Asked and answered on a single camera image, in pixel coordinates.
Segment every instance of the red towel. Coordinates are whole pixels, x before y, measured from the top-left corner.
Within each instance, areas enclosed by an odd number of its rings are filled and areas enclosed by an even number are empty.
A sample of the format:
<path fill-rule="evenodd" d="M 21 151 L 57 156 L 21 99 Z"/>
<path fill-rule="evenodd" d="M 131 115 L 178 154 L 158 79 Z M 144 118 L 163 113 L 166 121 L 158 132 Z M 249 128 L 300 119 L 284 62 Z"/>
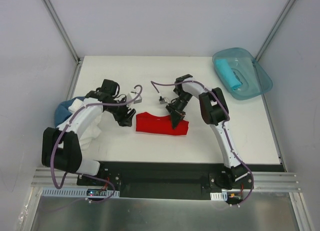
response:
<path fill-rule="evenodd" d="M 171 125 L 170 115 L 164 117 L 157 117 L 148 112 L 139 113 L 136 116 L 137 132 L 145 132 L 151 134 L 162 135 L 186 135 L 188 132 L 189 122 L 182 120 L 178 126 L 173 129 Z"/>

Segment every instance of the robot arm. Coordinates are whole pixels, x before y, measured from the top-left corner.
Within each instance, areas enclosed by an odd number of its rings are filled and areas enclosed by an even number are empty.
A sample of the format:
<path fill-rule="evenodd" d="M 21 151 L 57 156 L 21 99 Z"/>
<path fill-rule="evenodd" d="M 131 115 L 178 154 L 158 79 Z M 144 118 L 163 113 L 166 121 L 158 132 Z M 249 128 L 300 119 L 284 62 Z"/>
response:
<path fill-rule="evenodd" d="M 214 100 L 214 97 L 207 90 L 193 81 L 195 79 L 189 74 L 179 77 L 175 81 L 175 84 L 183 83 L 176 85 L 173 90 L 179 97 L 174 103 L 169 103 L 166 106 L 166 109 L 170 113 L 172 128 L 175 129 L 179 122 L 184 119 L 186 113 L 183 109 L 187 106 L 192 96 L 196 97 L 200 103 L 202 119 L 213 130 L 222 152 L 225 174 L 222 174 L 215 182 L 221 188 L 231 189 L 235 182 L 248 175 L 248 170 L 234 155 L 235 153 L 240 158 L 230 134 L 229 121 L 225 111 L 217 104 L 217 101 Z M 229 113 L 221 89 L 217 87 L 211 91 Z"/>
<path fill-rule="evenodd" d="M 85 96 L 83 106 L 86 108 L 76 111 L 57 128 L 48 127 L 43 132 L 42 164 L 50 167 L 51 155 L 55 143 L 68 124 L 69 126 L 65 130 L 55 153 L 54 168 L 68 173 L 80 173 L 91 176 L 97 175 L 101 169 L 101 164 L 96 160 L 82 157 L 79 139 L 92 121 L 104 111 L 112 113 L 115 121 L 117 121 L 120 126 L 132 126 L 132 118 L 136 110 L 130 108 L 131 104 L 117 104 L 125 103 L 126 99 L 132 100 L 134 97 L 137 97 L 138 92 L 133 90 L 126 98 L 119 100 L 119 90 L 118 83 L 105 79 L 101 87 L 97 88 L 96 91 L 90 91 Z M 141 101 L 142 98 L 138 97 L 133 103 L 137 104 Z M 114 104 L 114 106 L 106 106 L 102 105 L 102 103 Z"/>

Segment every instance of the black mount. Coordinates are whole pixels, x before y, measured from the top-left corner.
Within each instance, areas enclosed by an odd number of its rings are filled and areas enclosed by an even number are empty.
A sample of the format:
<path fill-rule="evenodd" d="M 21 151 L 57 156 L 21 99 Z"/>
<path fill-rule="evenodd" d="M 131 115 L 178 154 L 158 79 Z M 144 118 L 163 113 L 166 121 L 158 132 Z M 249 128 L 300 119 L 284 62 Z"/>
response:
<path fill-rule="evenodd" d="M 176 78 L 174 83 L 180 83 L 185 79 L 192 77 L 192 75 L 187 74 Z M 169 103 L 165 108 L 170 114 L 172 128 L 175 129 L 180 121 L 185 118 L 186 112 L 184 112 L 184 108 L 192 98 L 192 95 L 183 90 L 182 84 L 176 85 L 173 92 L 175 92 L 179 97 L 175 100 L 175 102 Z"/>
<path fill-rule="evenodd" d="M 216 87 L 211 91 L 215 94 L 217 99 L 221 102 L 222 106 L 229 113 L 229 109 L 222 90 L 219 87 Z M 218 123 L 227 120 L 228 117 L 219 104 L 212 105 L 211 101 L 216 102 L 215 98 L 209 92 L 204 92 L 199 95 L 200 110 L 203 121 L 207 125 L 217 126 Z"/>
<path fill-rule="evenodd" d="M 51 153 L 61 131 L 48 127 L 43 132 L 41 162 L 50 167 Z M 61 138 L 63 148 L 58 147 L 54 156 L 54 168 L 68 173 L 75 173 L 81 164 L 82 154 L 78 135 L 74 132 L 65 132 Z"/>
<path fill-rule="evenodd" d="M 125 103 L 126 99 L 115 100 L 119 94 L 120 86 L 117 82 L 105 79 L 102 86 L 97 88 L 96 91 L 90 91 L 85 97 L 94 98 L 102 103 L 120 104 Z M 128 108 L 127 105 L 123 106 L 103 106 L 103 111 L 111 113 L 114 120 L 122 127 L 131 127 L 132 118 L 136 114 L 136 110 Z"/>

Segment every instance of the white tabletop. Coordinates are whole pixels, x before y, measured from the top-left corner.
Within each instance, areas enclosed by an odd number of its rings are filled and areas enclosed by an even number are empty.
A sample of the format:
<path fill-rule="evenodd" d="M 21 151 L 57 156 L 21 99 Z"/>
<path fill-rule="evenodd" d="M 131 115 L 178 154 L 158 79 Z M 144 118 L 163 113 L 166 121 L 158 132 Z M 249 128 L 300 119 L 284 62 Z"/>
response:
<path fill-rule="evenodd" d="M 159 104 L 159 96 L 150 81 L 172 84 L 186 74 L 191 74 L 207 87 L 222 89 L 231 118 L 230 132 L 246 163 L 279 164 L 262 98 L 234 99 L 217 77 L 211 57 L 86 56 L 73 96 L 85 96 L 96 90 L 104 79 L 119 83 L 120 94 L 125 95 L 140 84 L 143 86 L 143 100 L 132 108 L 137 114 L 149 112 L 166 116 L 166 105 Z M 177 97 L 174 87 L 158 88 L 170 100 Z M 102 133 L 83 156 L 99 161 L 222 163 L 218 142 L 202 120 L 198 99 L 193 97 L 184 111 L 185 120 L 189 121 L 186 136 L 136 132 L 136 117 L 132 127 L 120 127 L 112 114 L 105 112 L 99 124 Z"/>

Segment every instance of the purple cable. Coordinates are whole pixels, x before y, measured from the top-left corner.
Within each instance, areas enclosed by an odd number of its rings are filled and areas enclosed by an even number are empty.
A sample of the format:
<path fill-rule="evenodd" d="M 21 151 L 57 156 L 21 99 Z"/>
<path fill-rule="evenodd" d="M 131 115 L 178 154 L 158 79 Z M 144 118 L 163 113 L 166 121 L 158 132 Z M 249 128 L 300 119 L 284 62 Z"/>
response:
<path fill-rule="evenodd" d="M 87 107 L 89 106 L 98 106 L 98 105 L 102 105 L 102 106 L 114 106 L 114 107 L 117 107 L 117 106 L 126 106 L 128 104 L 131 104 L 132 102 L 134 102 L 137 98 L 139 98 L 141 96 L 141 93 L 142 93 L 142 86 L 140 84 L 137 84 L 136 86 L 134 86 L 134 89 L 139 87 L 140 88 L 140 91 L 139 93 L 137 94 L 136 97 L 134 97 L 133 99 L 129 100 L 129 101 L 126 101 L 126 102 L 122 102 L 122 103 L 102 103 L 102 102 L 97 102 L 97 103 L 90 103 L 87 105 Z M 62 177 L 62 180 L 61 180 L 61 184 L 60 186 L 58 185 L 57 183 L 57 179 L 56 179 L 56 175 L 55 175 L 55 168 L 54 168 L 54 163 L 55 163 L 55 155 L 56 155 L 56 152 L 57 152 L 57 149 L 58 149 L 58 145 L 63 137 L 63 135 L 65 134 L 66 130 L 68 129 L 68 127 L 71 125 L 71 123 L 73 122 L 73 120 L 75 119 L 75 117 L 83 110 L 85 109 L 86 107 L 85 106 L 82 106 L 81 108 L 79 108 L 73 115 L 72 117 L 70 118 L 69 120 L 69 124 L 66 124 L 64 129 L 61 131 L 60 135 L 58 136 L 58 138 L 56 139 L 56 142 L 53 146 L 53 149 L 52 149 L 52 153 L 51 153 L 51 158 L 50 158 L 50 171 L 51 171 L 51 177 L 52 177 L 52 182 L 53 182 L 53 185 L 55 186 L 56 189 L 60 190 L 63 185 L 64 185 L 64 182 L 65 182 L 65 179 L 66 179 L 66 176 L 67 176 L 67 172 L 64 173 L 63 177 Z"/>
<path fill-rule="evenodd" d="M 201 82 L 198 82 L 198 81 L 195 81 L 195 80 L 186 80 L 186 81 L 181 81 L 181 82 L 177 82 L 177 83 L 171 83 L 171 84 L 163 84 L 163 83 L 158 83 L 158 82 L 154 82 L 154 81 L 151 81 L 151 84 L 153 85 L 153 87 L 155 88 L 155 90 L 158 92 L 158 94 L 160 94 L 160 91 L 159 89 L 156 87 L 156 85 L 159 85 L 159 86 L 176 86 L 176 85 L 182 85 L 182 84 L 185 84 L 185 83 L 195 83 L 197 85 L 200 85 L 205 91 L 207 91 L 209 94 L 211 94 L 213 96 L 213 98 L 216 100 L 216 102 L 218 103 L 218 105 L 221 107 L 222 111 L 224 112 L 225 116 L 226 116 L 226 120 L 222 122 L 222 127 L 224 129 L 224 134 L 225 134 L 225 137 L 228 141 L 228 144 L 229 144 L 229 147 L 230 147 L 230 151 L 231 153 L 233 153 L 233 155 L 235 156 L 235 158 L 246 168 L 246 170 L 249 172 L 249 174 L 251 175 L 251 178 L 252 178 L 252 186 L 251 186 L 251 189 L 248 193 L 248 195 L 241 201 L 241 204 L 247 200 L 252 191 L 254 190 L 254 184 L 255 184 L 255 180 L 254 180 L 254 175 L 251 171 L 251 169 L 239 158 L 239 156 L 234 152 L 234 148 L 232 147 L 232 144 L 231 144 L 231 141 L 230 141 L 230 138 L 229 138 L 229 135 L 228 135 L 228 132 L 226 130 L 226 126 L 225 126 L 225 123 L 227 121 L 230 121 L 230 116 L 227 112 L 227 110 L 225 109 L 225 107 L 222 105 L 222 103 L 220 102 L 220 100 L 217 98 L 217 96 L 215 95 L 214 92 L 212 92 L 210 89 L 206 88 Z"/>

